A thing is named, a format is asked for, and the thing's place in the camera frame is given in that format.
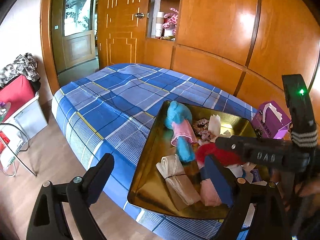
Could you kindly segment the red fuzzy sock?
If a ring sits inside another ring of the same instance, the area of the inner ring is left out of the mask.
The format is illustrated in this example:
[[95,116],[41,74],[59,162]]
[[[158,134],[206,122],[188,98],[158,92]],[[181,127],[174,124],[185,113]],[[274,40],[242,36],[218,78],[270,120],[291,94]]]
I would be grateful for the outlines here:
[[243,165],[244,161],[234,152],[226,151],[216,147],[215,143],[208,143],[200,146],[195,152],[195,159],[198,164],[204,165],[205,157],[213,155],[221,165]]

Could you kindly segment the cream cloth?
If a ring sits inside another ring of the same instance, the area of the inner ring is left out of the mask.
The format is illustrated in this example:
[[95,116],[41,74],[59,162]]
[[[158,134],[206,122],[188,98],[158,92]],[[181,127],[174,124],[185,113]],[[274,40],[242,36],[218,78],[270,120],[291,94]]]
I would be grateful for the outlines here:
[[170,198],[178,211],[201,200],[200,195],[186,175],[178,155],[162,157],[156,167],[164,178]]

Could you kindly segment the teal pink plush toy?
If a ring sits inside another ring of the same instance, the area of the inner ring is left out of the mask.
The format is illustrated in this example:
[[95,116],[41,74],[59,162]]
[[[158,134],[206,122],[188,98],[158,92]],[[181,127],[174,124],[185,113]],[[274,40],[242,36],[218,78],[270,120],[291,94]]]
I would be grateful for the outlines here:
[[171,144],[176,147],[176,154],[182,163],[195,160],[193,144],[197,143],[197,138],[191,126],[192,120],[187,106],[177,101],[170,103],[164,125],[173,131]]

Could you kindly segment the pink fuzzy towel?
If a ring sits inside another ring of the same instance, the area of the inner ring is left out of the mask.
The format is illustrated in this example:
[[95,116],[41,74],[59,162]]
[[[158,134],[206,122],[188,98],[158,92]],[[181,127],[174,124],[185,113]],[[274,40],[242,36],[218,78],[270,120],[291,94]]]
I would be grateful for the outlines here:
[[200,185],[200,197],[205,206],[220,206],[222,204],[211,179],[207,178],[204,173],[201,173]]

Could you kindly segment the white wipes packet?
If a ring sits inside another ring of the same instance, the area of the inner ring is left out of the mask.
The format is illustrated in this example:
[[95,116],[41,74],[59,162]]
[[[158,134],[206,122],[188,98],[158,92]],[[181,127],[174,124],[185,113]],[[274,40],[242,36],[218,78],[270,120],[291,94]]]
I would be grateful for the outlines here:
[[210,142],[215,142],[218,137],[230,138],[232,136],[229,130],[221,133],[221,119],[219,115],[213,114],[210,116],[208,131],[212,135],[212,139],[210,139]]

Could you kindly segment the blue plaid bed sheet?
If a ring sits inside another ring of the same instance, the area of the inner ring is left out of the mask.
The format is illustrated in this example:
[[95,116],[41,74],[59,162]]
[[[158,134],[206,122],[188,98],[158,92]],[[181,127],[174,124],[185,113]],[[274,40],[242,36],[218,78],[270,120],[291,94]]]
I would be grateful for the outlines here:
[[209,239],[220,223],[159,215],[131,205],[129,188],[141,152],[163,102],[211,108],[251,120],[255,108],[191,76],[146,64],[120,63],[60,88],[52,113],[85,169],[105,153],[114,169],[104,192],[133,220],[163,239]]

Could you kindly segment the glass side table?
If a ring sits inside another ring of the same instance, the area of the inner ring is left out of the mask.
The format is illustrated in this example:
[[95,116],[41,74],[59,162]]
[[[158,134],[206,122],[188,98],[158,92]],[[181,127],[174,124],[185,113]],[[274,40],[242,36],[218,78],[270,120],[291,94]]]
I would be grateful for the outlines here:
[[11,103],[1,101],[1,172],[7,177],[15,177],[17,161],[33,176],[37,177],[37,174],[18,156],[21,152],[27,152],[30,148],[27,135],[16,125],[4,121],[10,108]]

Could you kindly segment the red topped storage box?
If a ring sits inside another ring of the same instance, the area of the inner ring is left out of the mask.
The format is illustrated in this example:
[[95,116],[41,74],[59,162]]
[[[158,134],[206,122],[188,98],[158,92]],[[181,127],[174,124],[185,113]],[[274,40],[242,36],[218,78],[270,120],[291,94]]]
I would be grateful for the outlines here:
[[28,139],[32,139],[48,125],[39,97],[33,83],[23,75],[14,78],[1,89],[1,102],[11,104],[4,122],[17,126]]

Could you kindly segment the patterned clothes pile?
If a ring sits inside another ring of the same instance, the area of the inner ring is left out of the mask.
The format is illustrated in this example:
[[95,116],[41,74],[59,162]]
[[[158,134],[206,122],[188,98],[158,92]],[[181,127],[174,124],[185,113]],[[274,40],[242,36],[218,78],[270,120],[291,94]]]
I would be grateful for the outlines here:
[[14,78],[23,75],[27,80],[36,82],[40,75],[37,71],[38,61],[31,53],[18,55],[13,63],[1,69],[1,88],[4,88]]

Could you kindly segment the pink spotted plush toy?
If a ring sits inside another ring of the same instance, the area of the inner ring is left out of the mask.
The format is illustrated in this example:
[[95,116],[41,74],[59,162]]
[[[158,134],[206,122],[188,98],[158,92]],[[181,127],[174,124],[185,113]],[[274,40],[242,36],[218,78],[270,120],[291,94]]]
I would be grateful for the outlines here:
[[176,35],[176,28],[177,28],[177,22],[178,22],[178,10],[175,8],[170,8],[169,13],[164,14],[165,22],[162,24],[162,27],[167,29],[172,29],[172,35]]

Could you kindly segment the wooden door with glass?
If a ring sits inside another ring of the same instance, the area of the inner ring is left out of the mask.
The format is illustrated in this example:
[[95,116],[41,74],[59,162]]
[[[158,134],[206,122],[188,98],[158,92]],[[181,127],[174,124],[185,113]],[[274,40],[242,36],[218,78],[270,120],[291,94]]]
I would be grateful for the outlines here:
[[95,59],[96,0],[52,0],[51,42],[58,74]]

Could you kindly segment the wooden wardrobe wall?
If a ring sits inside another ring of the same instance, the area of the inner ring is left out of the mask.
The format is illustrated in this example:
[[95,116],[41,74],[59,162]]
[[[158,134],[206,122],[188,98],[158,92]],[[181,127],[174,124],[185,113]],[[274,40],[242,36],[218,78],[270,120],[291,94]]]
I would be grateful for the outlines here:
[[178,8],[174,41],[147,36],[151,0],[99,0],[102,67],[144,63],[210,83],[258,107],[285,106],[281,77],[301,74],[319,115],[319,18],[303,0],[161,0]]

